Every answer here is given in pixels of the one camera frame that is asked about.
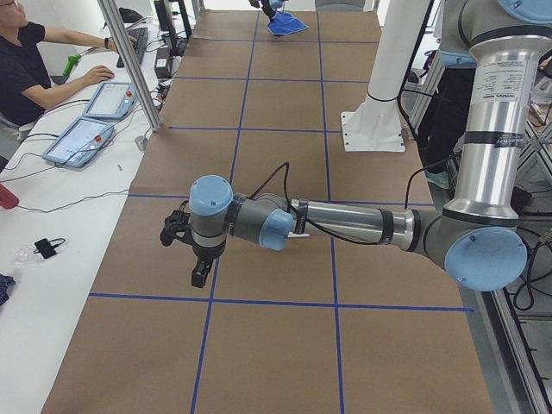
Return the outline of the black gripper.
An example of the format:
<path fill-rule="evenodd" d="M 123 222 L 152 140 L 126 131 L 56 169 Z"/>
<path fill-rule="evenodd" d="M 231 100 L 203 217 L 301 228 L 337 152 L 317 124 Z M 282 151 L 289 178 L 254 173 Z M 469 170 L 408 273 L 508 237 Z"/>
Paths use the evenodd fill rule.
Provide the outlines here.
<path fill-rule="evenodd" d="M 226 242 L 217 244 L 214 247 L 206 247 L 192 243 L 192 251 L 197 257 L 196 266 L 191 272 L 191 285 L 196 288 L 204 288 L 215 259 L 219 258 L 226 247 Z"/>

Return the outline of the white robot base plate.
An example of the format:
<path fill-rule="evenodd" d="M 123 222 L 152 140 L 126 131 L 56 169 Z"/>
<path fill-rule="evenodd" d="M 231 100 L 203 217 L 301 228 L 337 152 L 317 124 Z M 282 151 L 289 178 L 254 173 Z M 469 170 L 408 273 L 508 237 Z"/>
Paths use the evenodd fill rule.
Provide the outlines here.
<path fill-rule="evenodd" d="M 365 101 L 354 112 L 342 113 L 344 147 L 349 152 L 403 152 L 397 96 L 406 52 L 401 41 L 401 14 L 406 1 L 391 1 L 367 87 Z"/>

